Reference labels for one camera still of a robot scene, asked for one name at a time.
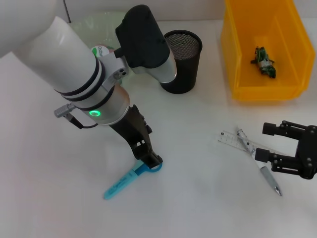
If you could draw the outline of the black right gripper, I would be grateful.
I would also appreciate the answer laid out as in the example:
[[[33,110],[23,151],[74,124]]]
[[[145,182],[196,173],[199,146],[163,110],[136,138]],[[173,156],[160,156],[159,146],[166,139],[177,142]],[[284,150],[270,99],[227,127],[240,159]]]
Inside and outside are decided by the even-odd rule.
[[[280,125],[265,122],[262,134],[280,135],[299,140],[296,158],[257,148],[255,160],[270,163],[273,172],[300,175],[312,179],[317,173],[317,126],[304,126],[283,120]]]

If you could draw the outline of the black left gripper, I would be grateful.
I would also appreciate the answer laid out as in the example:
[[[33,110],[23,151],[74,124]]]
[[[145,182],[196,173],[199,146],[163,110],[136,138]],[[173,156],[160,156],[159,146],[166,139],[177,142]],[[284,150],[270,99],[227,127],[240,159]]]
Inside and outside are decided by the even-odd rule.
[[[130,146],[134,157],[152,169],[162,163],[162,158],[153,152],[145,118],[136,105],[129,107],[125,116],[110,125]]]

